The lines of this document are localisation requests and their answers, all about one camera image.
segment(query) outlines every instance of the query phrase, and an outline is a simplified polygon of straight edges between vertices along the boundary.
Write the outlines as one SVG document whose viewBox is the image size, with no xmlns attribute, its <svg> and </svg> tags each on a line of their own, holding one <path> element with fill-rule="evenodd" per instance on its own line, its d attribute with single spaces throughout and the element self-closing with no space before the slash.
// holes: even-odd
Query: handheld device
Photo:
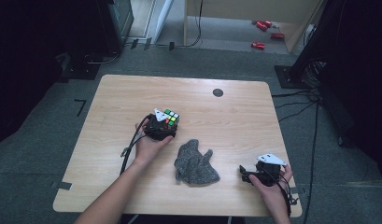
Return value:
<svg viewBox="0 0 382 224">
<path fill-rule="evenodd" d="M 257 168 L 257 172 L 247 171 L 242 165 L 240 165 L 239 168 L 240 168 L 240 174 L 241 174 L 242 180 L 244 182 L 248 182 L 252 184 L 251 180 L 249 179 L 249 176 L 255 175 L 258 177 L 258 179 L 260 179 L 261 183 L 263 183 L 264 186 L 271 187 L 273 185 L 278 185 L 284 197 L 284 200 L 286 201 L 288 214 L 290 216 L 290 213 L 291 213 L 290 205 L 296 204 L 297 200 L 293 200 L 291 193 L 287 194 L 287 192 L 278 183 L 281 177 L 280 166 L 286 165 L 286 163 L 283 160 L 281 160 L 279 157 L 273 155 L 272 153 L 259 156 L 258 160 L 259 161 L 255 165 Z M 286 184 L 288 186 L 288 189 L 290 190 L 290 186 L 287 180 L 286 180 Z"/>
<path fill-rule="evenodd" d="M 149 123 L 144 129 L 146 136 L 162 141 L 165 137 L 176 136 L 179 114 L 166 109 L 164 112 L 155 108 L 155 115 L 149 115 Z"/>
</svg>

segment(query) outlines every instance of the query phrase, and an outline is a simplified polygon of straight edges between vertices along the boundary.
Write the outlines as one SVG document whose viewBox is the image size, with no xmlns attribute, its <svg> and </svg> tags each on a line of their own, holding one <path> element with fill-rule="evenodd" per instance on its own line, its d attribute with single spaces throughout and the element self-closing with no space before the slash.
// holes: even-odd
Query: black cable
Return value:
<svg viewBox="0 0 382 224">
<path fill-rule="evenodd" d="M 86 62 L 86 63 L 90 63 L 90 64 L 106 64 L 106 63 L 112 63 L 113 61 L 115 61 L 115 59 L 118 58 L 118 53 L 115 54 L 115 56 L 111 59 L 111 60 L 108 60 L 108 61 L 105 61 L 105 62 Z"/>
<path fill-rule="evenodd" d="M 306 106 L 305 108 L 303 108 L 301 111 L 299 111 L 298 113 L 296 114 L 291 114 L 291 115 L 288 115 L 282 119 L 280 119 L 278 122 L 281 122 L 283 119 L 287 119 L 287 118 L 290 118 L 290 117 L 293 117 L 293 116 L 297 116 L 299 114 L 301 114 L 302 112 L 304 112 L 304 110 L 306 110 L 308 107 L 310 107 L 311 105 L 315 104 L 316 102 L 312 102 L 310 105 Z"/>
<path fill-rule="evenodd" d="M 303 93 L 303 92 L 310 92 L 310 90 L 309 91 L 296 91 L 293 93 L 286 93 L 286 94 L 276 94 L 276 95 L 272 95 L 272 97 L 287 97 L 287 96 L 297 95 L 297 94 Z"/>
<path fill-rule="evenodd" d="M 286 182 L 286 184 L 287 184 L 287 188 L 288 188 L 288 190 L 289 190 L 290 204 L 297 204 L 299 198 L 297 198 L 297 199 L 293 199 L 293 198 L 292 198 L 292 192 L 290 191 L 290 183 L 287 181 L 286 178 L 284 178 L 283 175 L 280 175 L 280 176 L 285 180 L 285 182 Z"/>
<path fill-rule="evenodd" d="M 307 216 L 309 213 L 309 207 L 310 207 L 310 201 L 312 199 L 312 187 L 313 187 L 313 173 L 314 173 L 314 159 L 315 159 L 315 152 L 316 152 L 316 140 L 317 140 L 317 130 L 318 130 L 318 105 L 316 107 L 316 119 L 315 119 L 315 133 L 313 137 L 313 146 L 312 146 L 312 161 L 311 161 L 311 168 L 310 168 L 310 183 L 309 183 L 309 200 L 307 201 L 306 209 L 304 211 L 304 224 L 307 221 Z"/>
<path fill-rule="evenodd" d="M 203 0 L 200 2 L 199 22 L 196 22 L 197 29 L 199 31 L 199 35 L 196 37 L 196 40 L 191 45 L 186 46 L 187 48 L 195 46 L 199 42 L 200 38 L 202 37 L 202 27 L 201 27 L 201 24 L 200 24 L 200 21 L 201 21 L 201 18 L 202 18 L 202 9 L 203 9 Z"/>
<path fill-rule="evenodd" d="M 283 105 L 278 105 L 278 106 L 275 106 L 276 109 L 279 109 L 285 105 L 305 105 L 305 104 L 309 104 L 310 102 L 294 102 L 294 103 L 287 103 L 287 104 L 283 104 Z"/>
<path fill-rule="evenodd" d="M 145 116 L 143 118 L 143 120 L 141 121 L 141 123 L 138 125 L 137 129 L 135 130 L 135 133 L 133 135 L 133 138 L 132 138 L 132 141 L 130 142 L 129 146 L 126 147 L 120 154 L 121 157 L 123 157 L 123 154 L 126 153 L 124 155 L 124 160 L 123 160 L 123 164 L 121 165 L 121 169 L 120 169 L 120 174 L 122 174 L 124 172 L 124 170 L 126 169 L 126 164 L 127 164 L 127 161 L 129 160 L 129 156 L 130 156 L 130 153 L 132 152 L 132 147 L 134 146 L 134 144 L 141 138 L 138 138 L 136 141 L 135 138 L 138 136 L 138 132 L 139 130 L 141 129 L 142 125 L 144 124 L 144 121 L 146 119 L 149 118 L 149 115 L 148 116 Z"/>
</svg>

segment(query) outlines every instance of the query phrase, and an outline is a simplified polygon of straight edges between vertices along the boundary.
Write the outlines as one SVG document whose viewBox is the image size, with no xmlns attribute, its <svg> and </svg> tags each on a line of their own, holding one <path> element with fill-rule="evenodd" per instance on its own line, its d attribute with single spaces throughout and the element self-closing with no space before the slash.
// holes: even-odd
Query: red tool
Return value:
<svg viewBox="0 0 382 224">
<path fill-rule="evenodd" d="M 272 27 L 271 21 L 263 21 L 263 24 L 265 24 L 268 28 Z"/>
<path fill-rule="evenodd" d="M 256 26 L 263 31 L 267 30 L 267 26 L 263 23 L 263 21 L 257 21 Z"/>
<path fill-rule="evenodd" d="M 265 45 L 263 43 L 254 41 L 254 42 L 252 42 L 251 47 L 254 48 L 254 49 L 264 50 Z"/>
</svg>

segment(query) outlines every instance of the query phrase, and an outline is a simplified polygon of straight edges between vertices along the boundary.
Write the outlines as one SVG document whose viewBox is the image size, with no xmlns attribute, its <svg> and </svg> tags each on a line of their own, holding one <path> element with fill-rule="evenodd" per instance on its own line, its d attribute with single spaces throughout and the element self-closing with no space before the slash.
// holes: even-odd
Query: hand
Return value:
<svg viewBox="0 0 382 224">
<path fill-rule="evenodd" d="M 292 178 L 292 170 L 288 165 L 285 165 L 284 169 L 285 172 L 280 171 L 282 177 L 280 177 L 278 183 L 281 188 L 287 190 L 286 182 L 282 178 L 284 177 L 288 182 L 290 182 L 290 179 Z M 257 176 L 250 175 L 248 178 L 261 193 L 262 199 L 267 209 L 269 209 L 275 223 L 290 223 L 287 205 L 278 185 L 274 184 L 271 187 L 266 187 L 263 183 L 261 183 Z"/>
<path fill-rule="evenodd" d="M 144 129 L 145 126 L 148 124 L 149 119 L 146 119 L 140 129 L 139 132 L 141 132 L 141 137 L 145 135 Z M 148 136 L 142 137 L 139 139 L 139 141 L 136 143 L 136 152 L 135 152 L 135 159 L 134 162 L 138 164 L 142 164 L 143 166 L 146 166 L 150 164 L 153 159 L 158 155 L 159 150 L 162 147 L 165 147 L 167 144 L 170 143 L 170 141 L 173 139 L 173 136 L 167 136 L 162 141 L 157 141 L 149 138 Z"/>
</svg>

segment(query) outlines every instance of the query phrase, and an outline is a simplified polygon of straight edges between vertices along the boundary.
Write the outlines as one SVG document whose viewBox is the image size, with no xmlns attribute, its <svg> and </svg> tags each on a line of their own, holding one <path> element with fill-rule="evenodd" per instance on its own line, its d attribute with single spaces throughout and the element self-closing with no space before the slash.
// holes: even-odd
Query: rubik's cube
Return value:
<svg viewBox="0 0 382 224">
<path fill-rule="evenodd" d="M 176 114 L 175 112 L 169 109 L 164 110 L 164 114 L 168 116 L 168 118 L 164 121 L 164 128 L 165 129 L 176 128 L 179 123 L 179 114 Z"/>
</svg>

